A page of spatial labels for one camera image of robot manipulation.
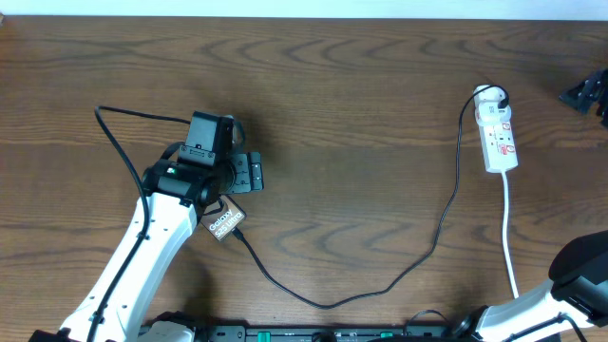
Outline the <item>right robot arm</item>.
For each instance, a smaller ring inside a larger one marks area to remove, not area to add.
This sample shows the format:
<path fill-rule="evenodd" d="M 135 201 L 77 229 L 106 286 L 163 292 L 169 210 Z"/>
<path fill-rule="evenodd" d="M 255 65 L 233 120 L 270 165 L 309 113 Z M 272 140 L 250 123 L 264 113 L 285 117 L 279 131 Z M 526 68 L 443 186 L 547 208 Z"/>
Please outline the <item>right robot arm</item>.
<path fill-rule="evenodd" d="M 467 341 L 541 341 L 572 330 L 607 325 L 607 232 L 576 237 L 552 261 L 547 279 L 525 294 L 519 292 L 509 249 L 510 192 L 507 173 L 519 165 L 507 90 L 478 85 L 468 100 L 474 104 L 485 171 L 503 182 L 501 239 L 513 299 L 483 306 L 450 332 Z"/>

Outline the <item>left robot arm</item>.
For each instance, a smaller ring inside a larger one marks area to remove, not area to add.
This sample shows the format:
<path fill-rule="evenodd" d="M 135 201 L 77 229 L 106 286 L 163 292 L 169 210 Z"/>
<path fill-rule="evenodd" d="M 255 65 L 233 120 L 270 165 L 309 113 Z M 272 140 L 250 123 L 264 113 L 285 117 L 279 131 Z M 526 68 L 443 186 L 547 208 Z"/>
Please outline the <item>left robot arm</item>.
<path fill-rule="evenodd" d="M 203 333 L 180 313 L 150 326 L 144 316 L 168 266 L 196 227 L 223 240 L 246 218 L 232 195 L 263 188 L 261 156 L 230 151 L 210 167 L 170 145 L 144 174 L 143 195 L 123 239 L 85 300 L 57 332 L 35 331 L 33 341 L 196 341 Z"/>

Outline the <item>white power strip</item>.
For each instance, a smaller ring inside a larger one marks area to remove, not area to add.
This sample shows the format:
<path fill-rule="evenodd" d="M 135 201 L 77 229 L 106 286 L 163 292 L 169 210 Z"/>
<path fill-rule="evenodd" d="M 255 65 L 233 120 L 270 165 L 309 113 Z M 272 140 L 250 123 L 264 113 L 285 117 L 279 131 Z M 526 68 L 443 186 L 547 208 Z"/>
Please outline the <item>white power strip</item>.
<path fill-rule="evenodd" d="M 507 93 L 498 86 L 479 85 L 473 94 L 474 118 L 479 126 L 485 170 L 493 174 L 505 173 L 519 164 Z"/>

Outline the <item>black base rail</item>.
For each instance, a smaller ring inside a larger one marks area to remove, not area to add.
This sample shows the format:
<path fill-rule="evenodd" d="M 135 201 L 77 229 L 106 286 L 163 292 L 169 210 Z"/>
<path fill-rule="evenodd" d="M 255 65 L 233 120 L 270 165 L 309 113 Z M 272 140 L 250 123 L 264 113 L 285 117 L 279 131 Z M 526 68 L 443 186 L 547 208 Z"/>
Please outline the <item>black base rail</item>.
<path fill-rule="evenodd" d="M 165 312 L 144 323 L 139 341 L 314 342 L 314 341 L 473 341 L 458 336 L 447 323 L 414 322 L 392 325 L 253 325 L 244 319 L 196 319 L 182 312 Z"/>

